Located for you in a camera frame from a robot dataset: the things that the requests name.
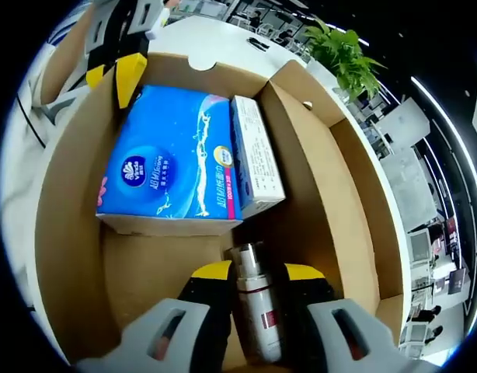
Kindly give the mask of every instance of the cardboard box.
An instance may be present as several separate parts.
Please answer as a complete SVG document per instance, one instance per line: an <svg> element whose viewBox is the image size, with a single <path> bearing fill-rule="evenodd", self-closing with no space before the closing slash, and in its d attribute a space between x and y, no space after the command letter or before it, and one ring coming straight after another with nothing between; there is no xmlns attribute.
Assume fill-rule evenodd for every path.
<svg viewBox="0 0 477 373"><path fill-rule="evenodd" d="M110 156L97 216L125 235L222 235L240 224L229 100L143 87Z"/></svg>
<svg viewBox="0 0 477 373"><path fill-rule="evenodd" d="M234 97L232 123L240 208L246 219L281 202L285 193L257 102Z"/></svg>
<svg viewBox="0 0 477 373"><path fill-rule="evenodd" d="M322 271L339 296L376 313L399 338L401 263L384 191L353 128L302 66L290 61L267 81L219 63L195 71L183 56L149 54L141 84L256 99L286 199L242 223L233 236L263 239L280 260ZM162 298L177 297L194 270L221 260L232 244L230 234L118 235L99 221L99 187L122 116L109 71L55 148L47 146L51 159L35 226L37 276L49 322L71 363L114 348L129 322ZM243 365L232 330L224 370L284 371Z"/></svg>

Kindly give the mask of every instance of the blue tissue box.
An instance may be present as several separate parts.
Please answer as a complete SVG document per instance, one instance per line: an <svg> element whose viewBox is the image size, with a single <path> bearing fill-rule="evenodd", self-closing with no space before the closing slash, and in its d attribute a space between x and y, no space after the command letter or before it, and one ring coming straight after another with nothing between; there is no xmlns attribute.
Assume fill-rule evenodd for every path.
<svg viewBox="0 0 477 373"><path fill-rule="evenodd" d="M97 216L121 234L220 235L241 222L230 102L147 85L127 116Z"/></svg>

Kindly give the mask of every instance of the vinda logo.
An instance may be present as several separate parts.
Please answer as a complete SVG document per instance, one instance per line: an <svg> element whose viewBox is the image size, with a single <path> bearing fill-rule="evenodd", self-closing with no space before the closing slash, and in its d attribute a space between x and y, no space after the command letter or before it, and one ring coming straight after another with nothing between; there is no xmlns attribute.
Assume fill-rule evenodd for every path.
<svg viewBox="0 0 477 373"><path fill-rule="evenodd" d="M139 187L145 182L145 158L132 155L121 167L121 178L130 187Z"/></svg>

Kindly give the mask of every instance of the white desk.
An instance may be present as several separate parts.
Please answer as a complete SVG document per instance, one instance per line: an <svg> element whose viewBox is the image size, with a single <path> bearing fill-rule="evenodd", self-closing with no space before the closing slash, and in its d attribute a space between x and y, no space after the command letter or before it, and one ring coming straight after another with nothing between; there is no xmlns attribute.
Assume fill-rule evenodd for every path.
<svg viewBox="0 0 477 373"><path fill-rule="evenodd" d="M249 37L255 37L257 40L270 45L267 52L257 50L255 47L247 42ZM302 66L306 66L303 62L290 51L273 43L272 41L261 37L248 30L241 29L216 19L209 19L199 16L192 16L173 23L164 29L158 35L156 40L149 44L149 52L164 52L170 54L181 54L189 57L190 65L197 70L207 70L214 66L216 62L229 64L237 68L242 68L262 75L265 78L271 78L282 66L289 60L296 60ZM399 241L399 252L401 253L402 276L404 284L404 318L402 326L406 322L406 317L411 307L411 273L409 269L409 254L406 244L406 234L402 226L402 220L399 215L397 203L395 202L392 189L388 183L387 177L377 159L376 154L371 147L370 142L364 135L363 130L354 119L353 115L343 104L342 100L331 90L327 92L337 103L344 115L349 119L351 125L354 127L360 141L370 156L370 159L378 174L378 178L385 191L389 207L392 212L392 217L395 224L395 230ZM50 159L54 146L52 144L47 146L44 158ZM46 171L46 164L40 171L41 176L44 177ZM40 188L37 186L35 208L38 206L38 197L40 196ZM31 232L30 239L33 241L34 231ZM30 293L37 309L37 317L41 320L42 327L46 330L50 340L54 341L52 329L47 321L45 309L41 301L40 289L38 287L37 272L34 258L34 247L30 249L29 259L27 261L27 268L31 268L28 272L28 281L30 286Z"/></svg>
<svg viewBox="0 0 477 373"><path fill-rule="evenodd" d="M270 46L262 52L247 42L254 37ZM161 30L149 44L149 52L189 56L196 70L212 68L216 62L229 64L271 78L289 60L306 63L273 41L240 27L199 16L182 19Z"/></svg>

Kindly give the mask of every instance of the white box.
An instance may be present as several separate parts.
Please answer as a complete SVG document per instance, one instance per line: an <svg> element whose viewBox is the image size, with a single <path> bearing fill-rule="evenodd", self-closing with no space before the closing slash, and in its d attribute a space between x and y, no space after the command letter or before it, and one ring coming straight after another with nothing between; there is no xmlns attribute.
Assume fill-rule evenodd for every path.
<svg viewBox="0 0 477 373"><path fill-rule="evenodd" d="M257 102L235 96L232 123L238 194L246 219L284 200L285 193Z"/></svg>

